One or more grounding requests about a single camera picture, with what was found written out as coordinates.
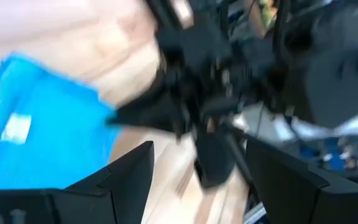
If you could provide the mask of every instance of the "blue cloth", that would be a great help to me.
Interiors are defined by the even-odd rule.
[[[119,129],[96,91],[22,55],[0,68],[0,189],[63,189],[104,167]],[[1,141],[11,114],[31,116],[25,144]]]

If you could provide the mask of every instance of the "wooden board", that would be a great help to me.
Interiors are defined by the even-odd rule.
[[[186,1],[175,1],[190,26]],[[138,0],[0,0],[0,61],[20,52],[95,87],[112,105],[136,97],[153,80],[159,53],[154,20]],[[187,137],[125,129],[111,161],[141,142],[155,143],[155,170],[143,223],[240,223],[246,188],[238,175],[204,192]]]

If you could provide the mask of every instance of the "wooden surface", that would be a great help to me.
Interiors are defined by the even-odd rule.
[[[187,26],[191,13],[175,2]],[[138,0],[0,0],[0,61],[22,52],[89,83],[113,105],[136,97],[154,77],[159,55],[154,21]],[[190,138],[125,129],[111,160],[145,140],[155,143],[155,170],[143,223],[241,223],[246,189],[234,172],[203,192]]]

